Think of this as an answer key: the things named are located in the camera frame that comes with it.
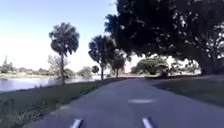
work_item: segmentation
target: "gray pavement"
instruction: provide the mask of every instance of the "gray pavement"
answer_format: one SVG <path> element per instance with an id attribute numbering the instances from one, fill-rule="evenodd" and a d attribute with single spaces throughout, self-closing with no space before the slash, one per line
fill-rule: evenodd
<path id="1" fill-rule="evenodd" d="M 224 128 L 224 109 L 150 85 L 144 78 L 104 86 L 24 128 L 144 128 L 149 117 L 156 128 Z"/>

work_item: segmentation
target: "palm tree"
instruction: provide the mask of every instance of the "palm tree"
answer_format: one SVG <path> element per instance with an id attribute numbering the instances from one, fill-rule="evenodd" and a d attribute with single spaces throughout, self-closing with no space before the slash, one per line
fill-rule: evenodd
<path id="1" fill-rule="evenodd" d="M 104 69 L 108 63 L 113 59 L 115 51 L 114 41 L 108 36 L 96 36 L 89 43 L 90 57 L 100 65 L 101 80 L 104 77 Z"/>
<path id="2" fill-rule="evenodd" d="M 61 23 L 54 26 L 52 32 L 49 33 L 51 38 L 51 48 L 61 56 L 60 76 L 62 85 L 65 84 L 64 76 L 64 56 L 76 52 L 79 46 L 79 33 L 76 28 L 69 23 Z"/>

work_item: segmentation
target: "green lawn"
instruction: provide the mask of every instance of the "green lawn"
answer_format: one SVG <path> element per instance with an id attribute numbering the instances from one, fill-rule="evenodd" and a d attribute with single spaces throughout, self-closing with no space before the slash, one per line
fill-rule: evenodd
<path id="1" fill-rule="evenodd" d="M 52 86 L 0 94 L 0 127 L 21 128 L 102 85 L 119 79 Z"/>
<path id="2" fill-rule="evenodd" d="M 220 80 L 178 80 L 154 85 L 178 95 L 224 107 L 224 79 Z"/>

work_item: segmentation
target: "lake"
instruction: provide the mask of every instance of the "lake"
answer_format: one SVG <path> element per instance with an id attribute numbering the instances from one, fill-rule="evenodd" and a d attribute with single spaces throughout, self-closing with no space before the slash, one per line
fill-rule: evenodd
<path id="1" fill-rule="evenodd" d="M 67 79 L 66 83 L 78 83 L 99 80 L 99 77 L 95 78 L 74 78 Z M 58 85 L 59 80 L 55 78 L 9 78 L 0 79 L 0 92 L 15 91 L 15 90 L 27 90 L 36 87 L 44 87 L 50 85 Z"/>

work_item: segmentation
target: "road marking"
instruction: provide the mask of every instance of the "road marking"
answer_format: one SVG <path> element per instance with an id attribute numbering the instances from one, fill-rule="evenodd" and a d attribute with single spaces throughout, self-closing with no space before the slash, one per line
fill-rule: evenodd
<path id="1" fill-rule="evenodd" d="M 150 121 L 147 118 L 142 119 L 143 124 L 145 125 L 145 128 L 153 128 Z"/>
<path id="2" fill-rule="evenodd" d="M 71 126 L 71 128 L 80 128 L 81 123 L 82 123 L 82 120 L 81 119 L 76 119 L 74 121 L 73 125 Z"/>

